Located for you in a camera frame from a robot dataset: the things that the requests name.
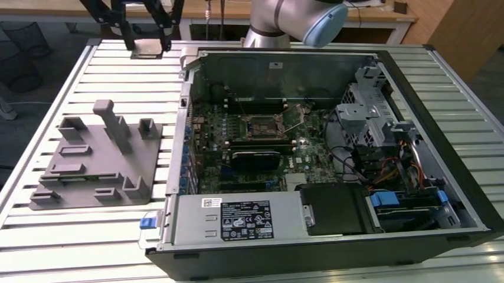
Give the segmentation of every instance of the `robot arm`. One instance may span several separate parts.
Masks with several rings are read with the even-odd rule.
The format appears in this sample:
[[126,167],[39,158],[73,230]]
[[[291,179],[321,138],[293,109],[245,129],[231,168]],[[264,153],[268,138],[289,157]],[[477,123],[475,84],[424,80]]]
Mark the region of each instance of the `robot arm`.
[[[344,26],[348,8],[344,0],[252,0],[251,29],[245,47],[289,48],[289,36],[312,47],[324,47]],[[133,58],[161,58],[172,49],[172,27],[181,23],[185,0],[176,0],[168,13],[161,0],[113,0],[112,8],[104,0],[81,0],[96,21],[109,24],[124,36]],[[141,48],[126,21],[126,4],[145,4],[160,29],[161,51],[148,54]]]
[[[116,33],[122,35],[128,50],[134,52],[133,58],[142,56],[145,56],[142,58],[158,58],[165,51],[172,50],[172,28],[181,23],[184,2],[185,0],[176,0],[174,7],[168,13],[161,0],[113,0],[110,7],[104,0],[81,0],[96,21],[101,24],[109,24],[116,29]],[[158,25],[161,52],[156,53],[156,56],[149,50],[142,50],[136,43],[132,26],[126,20],[126,4],[129,3],[144,4]]]
[[252,0],[245,47],[289,48],[289,36],[321,48],[339,35],[348,16],[344,0]]

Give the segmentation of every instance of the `power supply label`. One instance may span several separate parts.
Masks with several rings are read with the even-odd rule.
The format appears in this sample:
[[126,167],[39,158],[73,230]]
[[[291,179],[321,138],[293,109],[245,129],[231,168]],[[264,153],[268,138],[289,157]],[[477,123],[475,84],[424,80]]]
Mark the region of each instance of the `power supply label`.
[[269,200],[221,203],[221,220],[225,241],[275,238]]

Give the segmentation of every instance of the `blue latch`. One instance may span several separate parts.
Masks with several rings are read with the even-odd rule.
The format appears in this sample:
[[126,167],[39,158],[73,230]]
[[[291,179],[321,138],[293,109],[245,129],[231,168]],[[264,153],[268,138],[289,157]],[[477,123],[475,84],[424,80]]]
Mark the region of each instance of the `blue latch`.
[[398,199],[395,192],[376,192],[371,196],[371,203],[375,207],[383,205],[399,205],[400,200]]
[[448,202],[448,196],[447,196],[447,193],[444,192],[444,190],[439,190],[439,197],[440,197],[442,203]]
[[157,228],[157,218],[142,218],[141,220],[141,229],[148,230],[148,229],[156,229]]

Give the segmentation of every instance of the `black mesh trash can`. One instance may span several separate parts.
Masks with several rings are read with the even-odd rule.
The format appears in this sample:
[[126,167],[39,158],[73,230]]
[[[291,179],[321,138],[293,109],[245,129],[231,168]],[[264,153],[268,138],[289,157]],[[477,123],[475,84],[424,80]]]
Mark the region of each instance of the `black mesh trash can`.
[[9,38],[31,58],[42,58],[51,53],[50,45],[37,22],[0,22],[0,27]]
[[0,82],[17,93],[25,93],[42,85],[41,73],[13,41],[0,41]]

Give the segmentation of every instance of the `slotted metal tabletop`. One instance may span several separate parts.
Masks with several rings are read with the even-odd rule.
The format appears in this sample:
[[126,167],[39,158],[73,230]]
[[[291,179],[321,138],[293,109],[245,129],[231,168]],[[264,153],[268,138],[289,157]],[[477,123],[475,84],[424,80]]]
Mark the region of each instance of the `slotted metal tabletop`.
[[[0,282],[173,282],[145,257],[140,219],[164,208],[184,47],[240,47],[237,42],[176,42],[162,60],[130,60],[122,41],[88,46],[0,193]],[[383,49],[395,58],[499,213],[504,215],[503,127],[436,52],[422,46],[335,44]],[[50,163],[65,116],[102,124],[97,99],[112,99],[128,123],[154,118],[162,144],[153,202],[141,206],[33,211],[30,195]],[[404,116],[406,107],[396,97]],[[156,241],[157,231],[148,233]],[[504,241],[457,249],[422,264],[227,279],[225,282],[503,282]]]

